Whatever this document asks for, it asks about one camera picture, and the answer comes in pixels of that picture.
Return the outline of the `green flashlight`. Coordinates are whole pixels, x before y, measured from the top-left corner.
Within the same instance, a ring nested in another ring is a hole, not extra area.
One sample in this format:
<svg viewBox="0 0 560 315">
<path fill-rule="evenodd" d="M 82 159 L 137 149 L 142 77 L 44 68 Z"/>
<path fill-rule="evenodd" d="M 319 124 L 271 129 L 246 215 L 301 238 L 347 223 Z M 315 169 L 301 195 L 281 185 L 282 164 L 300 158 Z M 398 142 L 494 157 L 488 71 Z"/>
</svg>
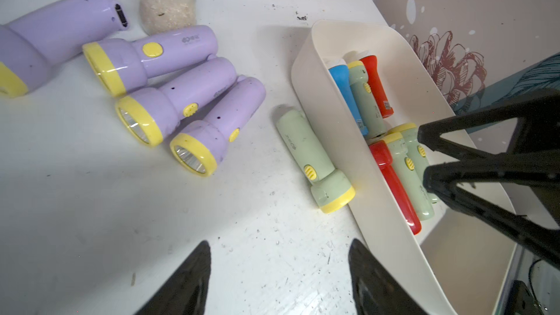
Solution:
<svg viewBox="0 0 560 315">
<path fill-rule="evenodd" d="M 385 136 L 386 125 L 368 84 L 369 77 L 363 62 L 353 61 L 348 64 L 348 68 L 349 86 L 363 122 L 368 128 L 364 138 L 368 144 L 372 144 Z"/>
<path fill-rule="evenodd" d="M 408 147 L 400 132 L 387 134 L 381 139 L 392 154 L 392 167 L 398 175 L 420 221 L 434 217 L 433 204 L 415 170 L 414 162 L 408 155 Z"/>
<path fill-rule="evenodd" d="M 408 155 L 414 162 L 415 170 L 420 178 L 421 183 L 423 184 L 424 171 L 429 166 L 429 161 L 427 159 L 427 153 L 425 152 L 424 147 L 419 143 L 417 139 L 418 128 L 415 123 L 404 123 L 390 129 L 388 134 L 397 132 L 400 132 L 402 134 L 408 147 Z M 437 203 L 438 198 L 435 196 L 435 194 L 428 192 L 427 195 L 432 204 Z"/>
<path fill-rule="evenodd" d="M 312 196 L 323 213 L 338 211 L 355 197 L 352 183 L 334 166 L 302 112 L 285 112 L 277 120 L 276 128 L 310 183 Z"/>
</svg>

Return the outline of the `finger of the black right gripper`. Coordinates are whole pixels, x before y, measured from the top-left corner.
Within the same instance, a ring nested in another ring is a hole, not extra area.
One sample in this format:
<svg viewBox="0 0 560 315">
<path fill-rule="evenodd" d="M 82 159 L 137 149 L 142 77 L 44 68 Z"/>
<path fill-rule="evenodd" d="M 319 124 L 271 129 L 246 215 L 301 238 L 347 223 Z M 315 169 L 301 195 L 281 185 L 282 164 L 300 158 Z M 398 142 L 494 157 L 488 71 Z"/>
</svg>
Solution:
<svg viewBox="0 0 560 315">
<path fill-rule="evenodd" d="M 453 131 L 515 119 L 504 153 L 491 154 L 442 137 Z M 536 90 L 469 115 L 421 125 L 418 140 L 453 158 L 428 167 L 423 183 L 455 211 L 473 216 L 559 267 L 559 231 L 544 228 L 460 187 L 462 183 L 498 182 L 532 190 L 555 221 L 559 220 L 559 91 Z"/>
</svg>

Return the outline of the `blue flashlight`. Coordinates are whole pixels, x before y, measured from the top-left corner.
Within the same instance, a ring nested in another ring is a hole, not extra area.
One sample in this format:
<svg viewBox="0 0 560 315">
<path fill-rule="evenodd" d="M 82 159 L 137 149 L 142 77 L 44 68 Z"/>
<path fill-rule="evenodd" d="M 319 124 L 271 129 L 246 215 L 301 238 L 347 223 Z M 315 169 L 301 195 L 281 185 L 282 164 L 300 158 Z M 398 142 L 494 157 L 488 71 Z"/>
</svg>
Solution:
<svg viewBox="0 0 560 315">
<path fill-rule="evenodd" d="M 365 136 L 368 135 L 367 126 L 364 124 L 354 95 L 351 91 L 349 84 L 349 68 L 344 59 L 326 59 L 325 65 L 333 78 L 338 90 L 343 96 L 346 105 L 354 118 L 354 122 L 360 130 L 360 133 Z"/>
</svg>

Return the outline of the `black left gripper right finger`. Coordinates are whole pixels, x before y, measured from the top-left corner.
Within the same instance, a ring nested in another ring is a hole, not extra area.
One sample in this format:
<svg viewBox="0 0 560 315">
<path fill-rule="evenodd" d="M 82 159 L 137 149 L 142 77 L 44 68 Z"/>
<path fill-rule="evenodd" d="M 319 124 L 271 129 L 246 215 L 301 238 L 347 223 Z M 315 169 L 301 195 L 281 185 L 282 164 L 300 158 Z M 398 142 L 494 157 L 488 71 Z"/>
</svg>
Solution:
<svg viewBox="0 0 560 315">
<path fill-rule="evenodd" d="M 349 269 L 356 311 L 361 315 L 425 314 L 367 247 L 354 239 Z"/>
</svg>

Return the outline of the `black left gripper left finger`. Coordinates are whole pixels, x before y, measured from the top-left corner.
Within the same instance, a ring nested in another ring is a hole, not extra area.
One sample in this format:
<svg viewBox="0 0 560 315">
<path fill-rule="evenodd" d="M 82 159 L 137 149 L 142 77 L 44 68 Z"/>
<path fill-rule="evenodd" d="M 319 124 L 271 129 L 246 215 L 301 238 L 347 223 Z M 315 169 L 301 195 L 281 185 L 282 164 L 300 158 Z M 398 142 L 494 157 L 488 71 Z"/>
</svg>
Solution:
<svg viewBox="0 0 560 315">
<path fill-rule="evenodd" d="M 204 314 L 211 276 L 211 247 L 202 241 L 136 314 Z"/>
</svg>

